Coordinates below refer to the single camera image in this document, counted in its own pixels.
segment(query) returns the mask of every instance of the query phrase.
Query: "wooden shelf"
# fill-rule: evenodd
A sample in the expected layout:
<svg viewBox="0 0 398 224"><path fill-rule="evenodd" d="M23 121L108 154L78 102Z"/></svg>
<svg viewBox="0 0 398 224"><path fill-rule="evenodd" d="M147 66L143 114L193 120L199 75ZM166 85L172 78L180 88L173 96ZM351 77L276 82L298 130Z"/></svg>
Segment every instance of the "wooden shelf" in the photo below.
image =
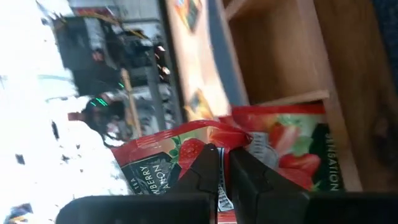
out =
<svg viewBox="0 0 398 224"><path fill-rule="evenodd" d="M374 153L373 125L398 99L370 0L225 0L251 104L322 99L345 186L398 190Z"/></svg>

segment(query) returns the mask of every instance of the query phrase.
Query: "strawberry candy bag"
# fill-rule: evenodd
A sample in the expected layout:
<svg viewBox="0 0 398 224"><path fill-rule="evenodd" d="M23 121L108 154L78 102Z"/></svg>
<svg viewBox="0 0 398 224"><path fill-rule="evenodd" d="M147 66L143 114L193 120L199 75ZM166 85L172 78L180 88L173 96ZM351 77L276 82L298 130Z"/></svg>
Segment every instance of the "strawberry candy bag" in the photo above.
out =
<svg viewBox="0 0 398 224"><path fill-rule="evenodd" d="M285 178L307 190L344 190L321 103L235 107L220 121L250 132L248 151Z"/></svg>
<svg viewBox="0 0 398 224"><path fill-rule="evenodd" d="M226 196L230 150L247 146L250 135L217 121L192 121L173 130L133 140L112 152L134 194L162 194L186 173L203 146L213 143L222 158L219 211L233 206Z"/></svg>

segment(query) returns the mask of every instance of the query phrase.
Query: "wooden cabinet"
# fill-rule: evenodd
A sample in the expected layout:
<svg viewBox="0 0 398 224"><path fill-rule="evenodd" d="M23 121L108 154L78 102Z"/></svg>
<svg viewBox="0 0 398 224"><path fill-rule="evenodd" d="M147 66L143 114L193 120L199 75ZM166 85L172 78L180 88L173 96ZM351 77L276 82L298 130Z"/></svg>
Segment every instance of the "wooden cabinet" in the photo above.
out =
<svg viewBox="0 0 398 224"><path fill-rule="evenodd" d="M372 138L382 106L398 114L398 101L371 1L219 5L250 103L323 100L346 188L397 190Z"/></svg>

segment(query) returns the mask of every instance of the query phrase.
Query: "wooden drawer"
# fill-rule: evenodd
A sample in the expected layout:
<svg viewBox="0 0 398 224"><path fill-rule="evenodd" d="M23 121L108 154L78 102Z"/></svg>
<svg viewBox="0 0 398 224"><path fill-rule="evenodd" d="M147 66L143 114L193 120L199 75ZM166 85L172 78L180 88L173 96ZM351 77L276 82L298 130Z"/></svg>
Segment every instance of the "wooden drawer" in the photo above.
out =
<svg viewBox="0 0 398 224"><path fill-rule="evenodd" d="M390 191L373 127L398 101L370 0L219 0L251 104L323 100L350 191Z"/></svg>

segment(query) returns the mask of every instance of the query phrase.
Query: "red candy packet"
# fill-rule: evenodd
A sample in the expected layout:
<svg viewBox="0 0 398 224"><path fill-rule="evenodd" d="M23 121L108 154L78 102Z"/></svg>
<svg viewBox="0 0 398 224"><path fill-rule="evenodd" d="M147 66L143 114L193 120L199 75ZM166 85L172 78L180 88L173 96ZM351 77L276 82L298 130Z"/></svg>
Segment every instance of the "red candy packet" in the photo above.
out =
<svg viewBox="0 0 398 224"><path fill-rule="evenodd" d="M336 147L321 103L240 106L221 122L253 136L248 151L307 190L344 190Z"/></svg>
<svg viewBox="0 0 398 224"><path fill-rule="evenodd" d="M250 135L217 121L192 121L173 130L133 140L113 149L134 194L163 194L184 175L203 146L213 143L222 158L219 211L233 209L226 197L230 150L247 146Z"/></svg>

